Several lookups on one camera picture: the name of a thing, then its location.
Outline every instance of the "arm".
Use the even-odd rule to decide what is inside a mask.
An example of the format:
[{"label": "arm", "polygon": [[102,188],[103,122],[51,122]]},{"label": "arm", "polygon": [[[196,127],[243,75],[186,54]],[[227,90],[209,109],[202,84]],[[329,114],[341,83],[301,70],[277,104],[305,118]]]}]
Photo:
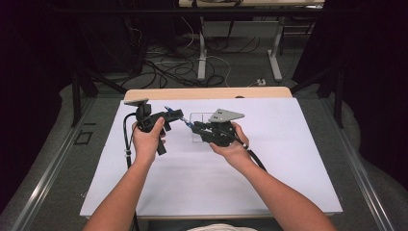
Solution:
[{"label": "arm", "polygon": [[163,118],[159,118],[150,133],[143,133],[133,125],[135,162],[98,206],[84,230],[129,230],[164,123]]},{"label": "arm", "polygon": [[[249,144],[241,126],[233,125],[240,139]],[[284,230],[335,230],[318,206],[255,165],[237,141],[228,147],[210,146],[250,182]]]}]

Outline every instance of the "forearm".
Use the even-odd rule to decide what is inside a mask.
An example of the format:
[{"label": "forearm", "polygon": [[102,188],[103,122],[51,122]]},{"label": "forearm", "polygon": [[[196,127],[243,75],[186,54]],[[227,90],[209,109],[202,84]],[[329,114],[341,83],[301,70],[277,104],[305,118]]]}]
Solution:
[{"label": "forearm", "polygon": [[255,164],[247,164],[239,171],[284,230],[335,230],[327,216],[312,201]]},{"label": "forearm", "polygon": [[135,161],[90,217],[84,230],[129,230],[149,164]]}]

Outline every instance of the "white cable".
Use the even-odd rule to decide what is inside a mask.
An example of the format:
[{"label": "white cable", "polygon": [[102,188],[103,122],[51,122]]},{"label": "white cable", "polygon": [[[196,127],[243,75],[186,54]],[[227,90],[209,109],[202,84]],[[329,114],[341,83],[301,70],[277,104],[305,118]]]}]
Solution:
[{"label": "white cable", "polygon": [[192,43],[194,42],[194,30],[192,29],[192,26],[187,22],[186,19],[184,19],[184,17],[181,17],[181,18],[182,18],[183,21],[186,22],[186,24],[190,27],[190,30],[191,30],[191,41],[190,41],[190,43],[189,43],[187,46],[185,46],[185,47],[180,51],[180,53],[183,52],[183,51],[185,51],[187,48],[189,48],[189,46],[191,46]]},{"label": "white cable", "polygon": [[138,39],[138,45],[140,45],[140,40],[141,40],[141,37],[143,36],[143,32],[141,30],[139,30],[139,29],[136,29],[136,28],[132,28],[132,27],[129,27],[129,28],[130,28],[131,31],[137,31],[137,32],[140,33],[140,36],[139,36],[139,39]]},{"label": "white cable", "polygon": [[252,84],[246,86],[246,88],[249,88],[249,87],[254,86],[254,85],[256,85],[256,84],[258,84],[258,82],[253,82]]},{"label": "white cable", "polygon": [[225,63],[228,65],[228,73],[227,73],[227,75],[225,76],[225,80],[224,80],[224,81],[225,81],[225,85],[226,85],[228,88],[230,88],[229,85],[228,85],[227,80],[228,80],[229,73],[231,72],[231,65],[230,65],[228,62],[226,62],[225,60],[223,60],[222,58],[217,57],[217,56],[207,56],[207,59],[208,59],[208,58],[216,58],[216,59],[219,59],[219,60],[225,62]]}]

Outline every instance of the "finger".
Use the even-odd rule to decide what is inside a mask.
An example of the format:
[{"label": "finger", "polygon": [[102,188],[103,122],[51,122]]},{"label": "finger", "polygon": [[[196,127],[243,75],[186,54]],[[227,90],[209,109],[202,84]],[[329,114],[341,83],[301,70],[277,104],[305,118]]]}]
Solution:
[{"label": "finger", "polygon": [[132,124],[132,132],[133,132],[133,134],[136,134],[138,131],[140,131],[140,129],[139,129],[139,127],[138,127],[137,124],[138,124],[137,122],[134,122],[134,123]]},{"label": "finger", "polygon": [[213,149],[213,151],[216,153],[216,154],[219,154],[220,152],[220,147],[218,146],[218,145],[216,145],[215,143],[213,143],[213,142],[210,142],[210,147]]},{"label": "finger", "polygon": [[242,130],[242,127],[240,126],[240,124],[238,124],[236,122],[231,122],[231,124],[235,128],[235,132],[237,133],[240,140],[245,142],[246,144],[248,144],[248,142],[249,142],[248,137],[243,133],[243,130]]},{"label": "finger", "polygon": [[162,131],[163,125],[165,125],[165,119],[163,117],[158,118],[150,133],[155,136],[160,136],[160,131]]}]

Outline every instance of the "power strip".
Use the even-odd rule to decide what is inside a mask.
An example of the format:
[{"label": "power strip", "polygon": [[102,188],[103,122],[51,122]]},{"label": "power strip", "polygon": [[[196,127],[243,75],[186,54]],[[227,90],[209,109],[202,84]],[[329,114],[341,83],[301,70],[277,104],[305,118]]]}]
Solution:
[{"label": "power strip", "polygon": [[259,87],[263,87],[267,85],[267,81],[265,81],[265,79],[257,79],[256,82],[258,83]]}]

